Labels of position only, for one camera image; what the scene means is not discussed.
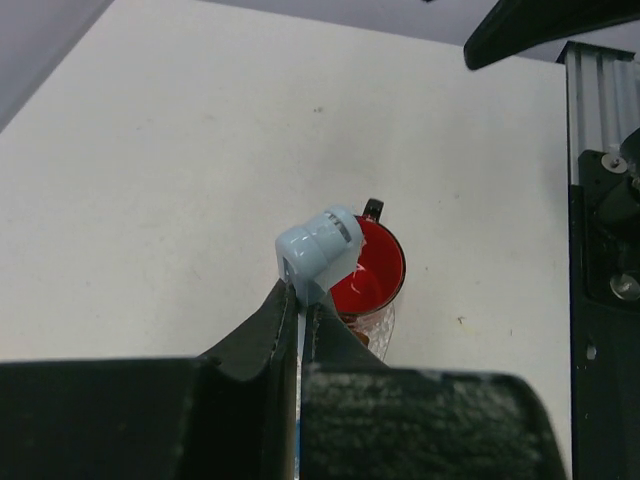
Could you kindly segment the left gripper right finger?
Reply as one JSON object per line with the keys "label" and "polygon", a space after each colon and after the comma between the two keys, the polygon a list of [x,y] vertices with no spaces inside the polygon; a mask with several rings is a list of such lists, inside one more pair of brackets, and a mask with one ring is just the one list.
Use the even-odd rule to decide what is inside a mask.
{"label": "left gripper right finger", "polygon": [[538,396],[499,372],[392,368],[328,304],[306,313],[303,479],[562,479]]}

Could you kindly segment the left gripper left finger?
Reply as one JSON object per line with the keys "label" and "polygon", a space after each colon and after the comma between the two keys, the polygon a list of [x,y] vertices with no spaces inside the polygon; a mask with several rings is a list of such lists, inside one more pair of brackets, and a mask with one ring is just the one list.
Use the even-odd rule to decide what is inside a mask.
{"label": "left gripper left finger", "polygon": [[298,312],[277,282],[195,357],[5,363],[5,479],[289,479]]}

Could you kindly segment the clear glass tray wooden handles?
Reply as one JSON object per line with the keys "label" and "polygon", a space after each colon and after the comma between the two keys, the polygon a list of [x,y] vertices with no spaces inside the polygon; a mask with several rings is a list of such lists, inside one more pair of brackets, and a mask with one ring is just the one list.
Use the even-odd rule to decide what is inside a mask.
{"label": "clear glass tray wooden handles", "polygon": [[380,360],[385,359],[396,323],[394,301],[365,312],[339,309],[338,314],[371,353]]}

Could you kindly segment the red cup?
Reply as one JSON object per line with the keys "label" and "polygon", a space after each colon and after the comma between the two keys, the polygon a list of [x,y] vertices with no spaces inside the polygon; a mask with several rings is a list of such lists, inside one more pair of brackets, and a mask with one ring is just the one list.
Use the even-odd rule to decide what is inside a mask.
{"label": "red cup", "polygon": [[356,217],[363,242],[356,270],[331,289],[346,323],[381,312],[399,294],[406,277],[406,257],[396,236],[380,223],[384,203],[371,198]]}

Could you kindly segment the white toothbrush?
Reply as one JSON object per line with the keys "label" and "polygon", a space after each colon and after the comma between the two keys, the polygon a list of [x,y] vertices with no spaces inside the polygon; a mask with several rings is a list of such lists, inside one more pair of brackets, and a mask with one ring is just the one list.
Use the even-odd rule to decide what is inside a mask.
{"label": "white toothbrush", "polygon": [[296,425],[301,425],[302,360],[310,308],[334,304],[331,289],[356,269],[361,227],[348,208],[335,205],[278,236],[280,279],[294,287],[298,311]]}

